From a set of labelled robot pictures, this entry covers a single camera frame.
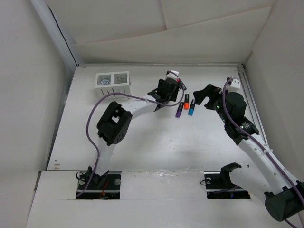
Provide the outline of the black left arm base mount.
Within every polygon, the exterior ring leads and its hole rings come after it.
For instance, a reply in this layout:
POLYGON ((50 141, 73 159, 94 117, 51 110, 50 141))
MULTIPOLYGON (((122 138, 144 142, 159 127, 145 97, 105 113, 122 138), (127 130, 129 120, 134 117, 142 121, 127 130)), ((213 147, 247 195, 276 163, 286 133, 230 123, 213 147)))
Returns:
POLYGON ((78 186, 76 190, 77 200, 119 200, 121 186, 121 172, 110 172, 100 176, 93 174, 93 177, 85 190, 93 169, 89 166, 86 173, 78 171, 76 179, 78 186))

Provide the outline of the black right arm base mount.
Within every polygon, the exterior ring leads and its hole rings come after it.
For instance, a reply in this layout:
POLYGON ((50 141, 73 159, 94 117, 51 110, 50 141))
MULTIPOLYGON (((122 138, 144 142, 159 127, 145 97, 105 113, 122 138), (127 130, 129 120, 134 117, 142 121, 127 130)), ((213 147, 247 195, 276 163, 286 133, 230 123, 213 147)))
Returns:
POLYGON ((241 165, 233 162, 222 167, 220 171, 204 171, 204 178, 200 184, 206 187, 207 199, 251 199, 249 192, 230 180, 230 173, 237 168, 241 168, 241 165))

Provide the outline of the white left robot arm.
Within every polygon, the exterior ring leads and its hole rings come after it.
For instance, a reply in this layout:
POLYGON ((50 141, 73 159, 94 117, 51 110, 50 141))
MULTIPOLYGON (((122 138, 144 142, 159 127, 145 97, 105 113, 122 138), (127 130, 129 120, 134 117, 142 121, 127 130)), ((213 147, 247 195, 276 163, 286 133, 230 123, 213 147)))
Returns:
POLYGON ((179 91, 185 95, 186 87, 180 79, 160 79, 158 87, 147 93, 145 97, 136 97, 134 101, 119 104, 111 102, 97 123, 98 143, 95 145, 97 156, 93 172, 89 178, 95 188, 105 185, 109 172, 110 159, 115 146, 126 136, 131 120, 163 107, 178 105, 176 102, 179 91))

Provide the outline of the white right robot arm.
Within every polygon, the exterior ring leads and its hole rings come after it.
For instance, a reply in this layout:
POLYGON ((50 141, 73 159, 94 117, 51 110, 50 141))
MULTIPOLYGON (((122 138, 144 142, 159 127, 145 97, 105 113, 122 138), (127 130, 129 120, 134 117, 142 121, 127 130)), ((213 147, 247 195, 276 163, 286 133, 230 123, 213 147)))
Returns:
POLYGON ((233 162, 223 166, 207 186, 224 191, 243 188, 264 203, 274 220, 288 221, 304 210, 304 184, 266 146, 256 126, 245 116, 247 104, 243 96, 231 88, 228 84, 224 88, 209 84, 193 93, 194 103, 200 105, 205 98, 209 99, 205 108, 216 111, 226 134, 249 156, 262 177, 254 175, 251 166, 233 162))

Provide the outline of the purple highlighter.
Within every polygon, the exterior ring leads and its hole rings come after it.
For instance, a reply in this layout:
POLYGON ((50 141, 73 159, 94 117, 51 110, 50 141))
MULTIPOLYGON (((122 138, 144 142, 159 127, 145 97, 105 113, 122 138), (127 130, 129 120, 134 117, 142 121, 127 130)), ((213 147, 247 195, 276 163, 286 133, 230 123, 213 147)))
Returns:
POLYGON ((184 108, 184 102, 180 102, 175 114, 176 118, 180 118, 183 108, 184 108))

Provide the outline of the clear jar of pins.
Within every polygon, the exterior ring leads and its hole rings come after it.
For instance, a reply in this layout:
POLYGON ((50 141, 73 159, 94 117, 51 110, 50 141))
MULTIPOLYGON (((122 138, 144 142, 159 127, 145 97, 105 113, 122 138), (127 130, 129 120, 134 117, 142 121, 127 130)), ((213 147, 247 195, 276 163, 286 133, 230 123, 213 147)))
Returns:
POLYGON ((110 85, 110 84, 111 84, 110 79, 103 79, 100 81, 101 86, 110 85))

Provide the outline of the orange highlighter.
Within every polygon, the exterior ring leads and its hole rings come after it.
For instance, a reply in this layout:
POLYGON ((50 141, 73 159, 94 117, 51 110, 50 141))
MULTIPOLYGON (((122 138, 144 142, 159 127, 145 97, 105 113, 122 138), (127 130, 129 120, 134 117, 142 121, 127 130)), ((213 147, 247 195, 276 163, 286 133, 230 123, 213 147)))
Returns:
POLYGON ((185 110, 189 110, 189 106, 190 106, 190 95, 189 94, 185 94, 185 97, 184 97, 184 109, 185 110))

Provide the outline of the blue highlighter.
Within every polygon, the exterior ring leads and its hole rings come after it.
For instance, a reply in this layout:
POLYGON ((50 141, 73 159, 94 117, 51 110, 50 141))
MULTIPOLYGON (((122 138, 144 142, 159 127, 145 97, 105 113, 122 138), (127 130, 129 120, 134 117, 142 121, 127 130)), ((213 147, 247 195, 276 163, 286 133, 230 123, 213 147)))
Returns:
POLYGON ((196 105, 195 100, 192 99, 190 106, 189 106, 188 115, 193 116, 195 105, 196 105))

